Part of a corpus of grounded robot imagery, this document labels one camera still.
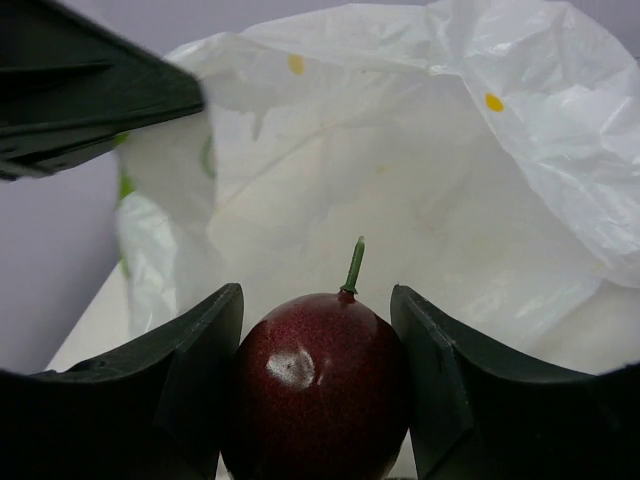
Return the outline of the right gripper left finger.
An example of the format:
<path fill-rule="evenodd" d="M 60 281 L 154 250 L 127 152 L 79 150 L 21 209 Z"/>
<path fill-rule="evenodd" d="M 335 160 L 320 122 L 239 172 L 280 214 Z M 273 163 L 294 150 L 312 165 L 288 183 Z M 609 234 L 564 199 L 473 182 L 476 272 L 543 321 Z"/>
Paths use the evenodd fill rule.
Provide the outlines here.
<path fill-rule="evenodd" d="M 66 371 L 3 371 L 2 477 L 214 478 L 243 307 L 230 283 Z"/>

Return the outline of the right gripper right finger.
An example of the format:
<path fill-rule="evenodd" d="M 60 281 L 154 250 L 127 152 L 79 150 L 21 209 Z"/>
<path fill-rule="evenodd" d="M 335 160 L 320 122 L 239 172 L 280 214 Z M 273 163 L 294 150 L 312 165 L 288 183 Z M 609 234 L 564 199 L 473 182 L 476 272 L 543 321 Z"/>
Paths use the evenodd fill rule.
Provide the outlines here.
<path fill-rule="evenodd" d="M 635 479 L 639 368 L 590 375 L 536 359 L 398 285 L 391 321 L 414 389 L 421 479 Z"/>

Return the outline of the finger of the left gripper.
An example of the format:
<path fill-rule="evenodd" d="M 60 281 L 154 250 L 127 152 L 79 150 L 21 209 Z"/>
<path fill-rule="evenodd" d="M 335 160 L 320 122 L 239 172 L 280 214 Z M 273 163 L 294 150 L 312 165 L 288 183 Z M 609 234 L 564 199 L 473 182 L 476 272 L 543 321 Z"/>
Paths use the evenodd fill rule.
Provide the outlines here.
<path fill-rule="evenodd" d="M 42 178 L 118 134 L 199 113 L 198 81 L 57 1 L 1 4 L 1 177 Z"/>

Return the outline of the white lemon-print plastic bag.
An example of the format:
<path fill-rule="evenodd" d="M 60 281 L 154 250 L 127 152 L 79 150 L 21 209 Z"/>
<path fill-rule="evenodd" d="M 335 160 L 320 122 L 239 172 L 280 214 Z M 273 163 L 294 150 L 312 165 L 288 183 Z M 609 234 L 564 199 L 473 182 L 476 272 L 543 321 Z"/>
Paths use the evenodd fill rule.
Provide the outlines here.
<path fill-rule="evenodd" d="M 139 336 L 228 282 L 246 328 L 405 284 L 540 359 L 639 359 L 639 65 L 566 3 L 351 4 L 169 57 L 203 113 L 129 133 L 118 237 Z"/>

